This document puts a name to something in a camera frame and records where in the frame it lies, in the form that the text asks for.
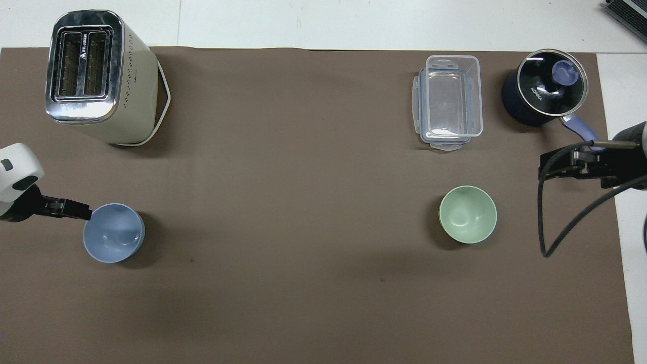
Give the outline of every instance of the white table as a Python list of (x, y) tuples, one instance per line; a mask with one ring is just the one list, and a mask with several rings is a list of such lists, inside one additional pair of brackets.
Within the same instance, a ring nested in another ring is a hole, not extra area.
[[(0, 5), (0, 47), (48, 47), (59, 16), (109, 6), (149, 46), (596, 52), (608, 133), (614, 135), (647, 120), (647, 44), (605, 14), (603, 4), (602, 0), (5, 0)], [(647, 192), (624, 192), (616, 197), (616, 208), (633, 351), (636, 363), (647, 363), (643, 288), (647, 253), (641, 237)]]

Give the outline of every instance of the blue handle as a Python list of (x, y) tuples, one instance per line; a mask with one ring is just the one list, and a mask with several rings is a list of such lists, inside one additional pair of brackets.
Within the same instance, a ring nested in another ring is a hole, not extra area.
[[(575, 114), (570, 114), (562, 117), (562, 124), (567, 128), (570, 129), (572, 132), (576, 133), (577, 135), (580, 136), (584, 141), (598, 141), (600, 138), (598, 138), (598, 135), (591, 129), (591, 127), (584, 122), (584, 120), (578, 118), (575, 116)], [(601, 148), (599, 146), (592, 146), (591, 150), (603, 150), (604, 148)]]

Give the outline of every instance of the white cord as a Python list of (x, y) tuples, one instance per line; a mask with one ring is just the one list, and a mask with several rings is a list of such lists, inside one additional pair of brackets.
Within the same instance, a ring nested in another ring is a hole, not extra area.
[(151, 135), (148, 136), (148, 138), (144, 139), (143, 141), (139, 143), (134, 143), (134, 144), (120, 144), (116, 143), (117, 145), (121, 146), (140, 146), (146, 144), (149, 140), (153, 138), (157, 130), (159, 129), (160, 125), (162, 124), (162, 120), (164, 120), (164, 116), (166, 115), (166, 110), (168, 110), (168, 106), (171, 104), (171, 90), (168, 88), (168, 82), (166, 81), (166, 76), (164, 76), (164, 71), (162, 70), (162, 65), (160, 64), (159, 61), (157, 61), (157, 68), (160, 70), (160, 75), (162, 76), (162, 81), (164, 82), (164, 88), (166, 89), (166, 105), (164, 105), (164, 109), (162, 110), (162, 114), (160, 115), (160, 119), (157, 121), (157, 125), (155, 125), (155, 128), (153, 128), (153, 132)]

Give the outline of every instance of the toaster body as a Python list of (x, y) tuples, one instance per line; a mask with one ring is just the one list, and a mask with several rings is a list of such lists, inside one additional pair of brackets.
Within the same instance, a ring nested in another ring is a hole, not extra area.
[(107, 10), (69, 12), (52, 32), (45, 109), (57, 123), (108, 143), (151, 135), (157, 58)]

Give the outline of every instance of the bowl rim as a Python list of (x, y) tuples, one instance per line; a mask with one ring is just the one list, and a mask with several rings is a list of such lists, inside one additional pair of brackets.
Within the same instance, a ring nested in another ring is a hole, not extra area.
[[(473, 188), (473, 189), (479, 190), (481, 193), (483, 193), (484, 195), (486, 195), (486, 196), (487, 196), (487, 198), (488, 198), (488, 199), (490, 200), (490, 202), (492, 203), (492, 206), (494, 207), (494, 223), (492, 224), (492, 228), (491, 228), (491, 229), (490, 229), (490, 231), (489, 231), (489, 232), (488, 232), (484, 237), (482, 237), (480, 240), (476, 240), (476, 241), (463, 241), (463, 240), (461, 240), (461, 239), (456, 238), (456, 237), (455, 237), (454, 235), (452, 235), (449, 231), (447, 231), (447, 228), (445, 227), (445, 224), (443, 223), (443, 219), (441, 218), (441, 211), (443, 211), (443, 205), (444, 205), (445, 199), (446, 199), (446, 198), (447, 198), (447, 196), (449, 196), (451, 193), (453, 193), (454, 191), (456, 191), (456, 190), (458, 190), (458, 189), (461, 189), (461, 188)], [(449, 235), (452, 239), (456, 240), (457, 242), (463, 243), (463, 244), (476, 244), (476, 243), (480, 243), (480, 242), (482, 242), (483, 240), (485, 240), (485, 239), (489, 238), (489, 237), (490, 237), (490, 235), (492, 235), (492, 233), (494, 232), (494, 229), (496, 228), (496, 224), (497, 224), (497, 223), (498, 223), (498, 221), (499, 221), (499, 214), (498, 214), (498, 211), (497, 211), (497, 208), (496, 208), (496, 204), (494, 203), (494, 200), (492, 199), (492, 196), (490, 196), (490, 194), (489, 194), (489, 193), (485, 192), (483, 189), (478, 188), (478, 187), (476, 187), (476, 186), (472, 186), (472, 185), (462, 185), (462, 186), (458, 186), (458, 187), (454, 187), (454, 188), (452, 188), (449, 192), (447, 192), (447, 193), (443, 196), (443, 200), (441, 201), (441, 204), (440, 204), (440, 206), (438, 207), (438, 220), (440, 221), (441, 226), (443, 227), (443, 230), (445, 230), (445, 232), (447, 233), (447, 235)]]
[(137, 244), (135, 245), (135, 248), (133, 249), (133, 251), (132, 251), (130, 254), (128, 254), (127, 256), (125, 256), (124, 258), (119, 259), (119, 260), (103, 260), (103, 259), (99, 259), (98, 257), (96, 257), (94, 254), (92, 254), (92, 252), (90, 251), (90, 249), (88, 249), (87, 241), (86, 241), (86, 239), (85, 239), (85, 230), (86, 230), (86, 228), (87, 228), (87, 224), (88, 224), (90, 221), (86, 221), (86, 222), (85, 222), (85, 224), (83, 225), (83, 236), (82, 236), (82, 237), (83, 237), (83, 246), (85, 247), (85, 251), (87, 251), (87, 253), (88, 253), (91, 257), (93, 257), (95, 260), (97, 260), (97, 261), (99, 261), (99, 262), (101, 262), (101, 263), (118, 263), (118, 262), (121, 262), (121, 261), (123, 261), (123, 260), (127, 259), (127, 258), (128, 258), (128, 257), (130, 257), (131, 255), (135, 254), (135, 252), (136, 252), (136, 251), (139, 249), (139, 247), (142, 245), (142, 242), (144, 241), (144, 235), (145, 235), (145, 233), (146, 233), (145, 226), (144, 226), (144, 221), (143, 221), (142, 217), (141, 217), (141, 216), (137, 213), (137, 211), (135, 211), (132, 207), (130, 207), (130, 206), (128, 206), (128, 205), (124, 205), (123, 203), (119, 203), (119, 202), (106, 203), (105, 205), (102, 205), (102, 206), (97, 207), (97, 208), (92, 212), (92, 214), (94, 214), (96, 211), (99, 211), (100, 209), (102, 209), (102, 208), (104, 208), (104, 207), (112, 206), (112, 205), (123, 206), (123, 207), (127, 208), (128, 210), (130, 210), (131, 212), (133, 212), (133, 213), (135, 214), (135, 216), (137, 216), (137, 218), (139, 219), (139, 225), (140, 225), (140, 228), (141, 228), (141, 230), (142, 230), (142, 233), (141, 233), (141, 234), (140, 234), (140, 236), (139, 236), (139, 239), (138, 239), (138, 241), (137, 241)]

